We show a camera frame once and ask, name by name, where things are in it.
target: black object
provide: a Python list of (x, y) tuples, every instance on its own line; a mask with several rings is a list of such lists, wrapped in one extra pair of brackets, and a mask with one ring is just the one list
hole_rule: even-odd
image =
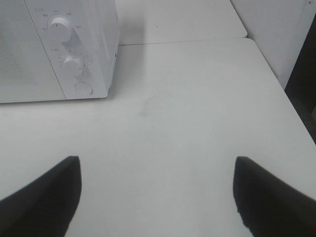
[(68, 157), (0, 201), (0, 237), (63, 237), (81, 195), (78, 157)]
[(251, 159), (237, 158), (233, 191), (243, 223), (255, 237), (316, 237), (316, 201)]

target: white table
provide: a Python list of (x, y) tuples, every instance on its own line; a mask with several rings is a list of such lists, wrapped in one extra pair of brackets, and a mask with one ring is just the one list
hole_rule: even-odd
[(0, 121), (0, 199), (80, 156), (67, 237), (251, 237), (237, 156), (316, 198), (316, 146), (249, 39), (122, 46), (108, 99), (0, 105)]
[(229, 0), (116, 0), (121, 44), (243, 38)]

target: control panel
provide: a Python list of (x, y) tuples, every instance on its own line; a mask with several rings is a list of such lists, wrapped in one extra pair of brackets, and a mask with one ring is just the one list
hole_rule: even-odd
[(119, 44), (114, 0), (25, 0), (66, 99), (106, 97)]

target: white knob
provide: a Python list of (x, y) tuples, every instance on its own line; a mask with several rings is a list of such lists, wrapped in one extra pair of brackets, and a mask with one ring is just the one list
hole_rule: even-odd
[(70, 40), (73, 33), (73, 26), (69, 20), (58, 16), (52, 19), (48, 26), (48, 30), (54, 39), (64, 43)]
[(83, 73), (84, 61), (78, 57), (68, 56), (64, 61), (63, 68), (67, 75), (77, 77)]

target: round button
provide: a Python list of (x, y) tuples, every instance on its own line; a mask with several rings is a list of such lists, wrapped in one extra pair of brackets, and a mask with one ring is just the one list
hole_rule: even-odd
[(92, 95), (93, 93), (92, 87), (86, 82), (78, 82), (75, 89), (80, 95)]
[(73, 26), (63, 17), (55, 17), (51, 20), (48, 30), (50, 35), (59, 42), (68, 42), (73, 33)]
[(78, 57), (68, 56), (64, 61), (63, 68), (66, 74), (78, 77), (83, 73), (84, 61)]

